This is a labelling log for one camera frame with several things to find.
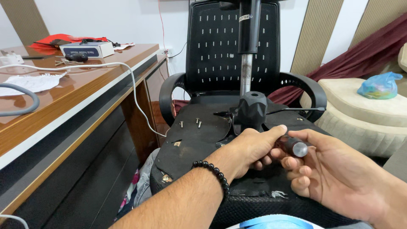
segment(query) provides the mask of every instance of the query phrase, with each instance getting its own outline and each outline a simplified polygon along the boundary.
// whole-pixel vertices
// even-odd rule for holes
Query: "white cable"
[[[25,220],[23,220],[22,218],[18,217],[18,216],[0,215],[0,218],[10,218],[10,219],[18,220],[18,221],[20,221],[20,222],[24,225],[24,228],[25,228],[25,229],[29,229],[27,222],[26,222]]]
[[[108,64],[87,64],[87,65],[73,65],[73,66],[66,66],[66,67],[62,67],[62,68],[39,68],[39,67],[35,67],[35,66],[30,66],[30,65],[25,65],[25,64],[10,64],[10,65],[5,65],[0,67],[0,69],[3,68],[9,68],[9,67],[27,67],[27,68],[34,68],[37,70],[41,70],[41,71],[61,71],[61,70],[65,70],[65,69],[71,69],[71,68],[98,68],[98,67],[104,67],[104,66],[108,66],[108,65],[115,65],[115,64],[120,64],[120,65],[124,65],[126,66],[129,70],[130,70],[130,74],[131,74],[131,79],[133,80],[133,94],[134,94],[134,101],[136,102],[136,106],[137,108],[140,110],[140,112],[143,114],[144,118],[146,118],[147,120],[147,125],[149,126],[150,130],[153,131],[154,133],[161,135],[163,137],[166,137],[163,134],[160,134],[158,132],[156,132],[155,130],[153,130],[150,126],[149,123],[149,119],[147,118],[146,114],[143,112],[143,110],[141,110],[140,106],[137,103],[137,99],[136,99],[136,81],[134,79],[134,74],[133,71],[131,70],[130,66],[128,66],[125,63],[121,63],[121,62],[114,62],[114,63],[108,63]]]

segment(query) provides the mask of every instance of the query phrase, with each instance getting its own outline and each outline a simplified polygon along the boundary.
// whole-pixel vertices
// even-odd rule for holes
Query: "white box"
[[[88,58],[104,58],[114,54],[113,45],[111,42],[88,42],[79,45],[79,42],[64,44],[59,48],[62,51],[62,55],[83,53]]]

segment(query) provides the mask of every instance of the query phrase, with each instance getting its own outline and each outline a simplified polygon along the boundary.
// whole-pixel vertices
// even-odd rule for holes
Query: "gray cable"
[[[0,117],[14,116],[14,115],[24,115],[26,113],[30,113],[32,111],[35,111],[35,109],[37,109],[38,106],[39,106],[39,98],[38,98],[38,96],[35,93],[33,93],[32,91],[30,91],[30,90],[27,90],[27,89],[25,89],[23,87],[20,87],[20,86],[14,85],[14,84],[7,84],[7,83],[1,83],[0,88],[11,88],[11,89],[14,89],[14,90],[18,90],[19,92],[22,92],[24,94],[29,95],[34,101],[34,103],[29,108],[25,108],[23,110],[0,111]]]
[[[28,228],[28,224],[25,220],[23,220],[22,218],[18,217],[18,216],[12,216],[12,215],[0,215],[1,218],[10,218],[10,219],[15,219],[20,221],[23,225],[25,229],[29,229]]]

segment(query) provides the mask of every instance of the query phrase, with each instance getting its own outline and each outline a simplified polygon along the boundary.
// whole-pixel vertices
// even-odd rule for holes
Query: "plastic bag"
[[[375,75],[364,81],[357,92],[368,99],[391,99],[397,95],[394,80],[401,78],[402,75],[393,72]]]

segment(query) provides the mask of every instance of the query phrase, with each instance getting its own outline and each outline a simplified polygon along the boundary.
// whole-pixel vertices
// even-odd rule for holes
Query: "electrical outlet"
[[[172,56],[172,54],[173,54],[173,48],[172,48],[172,46],[165,46],[165,48],[167,49],[167,55],[168,55],[168,56]],[[161,55],[165,55],[165,53],[164,53],[164,48],[161,48],[161,49],[160,49],[160,53],[161,53]]]

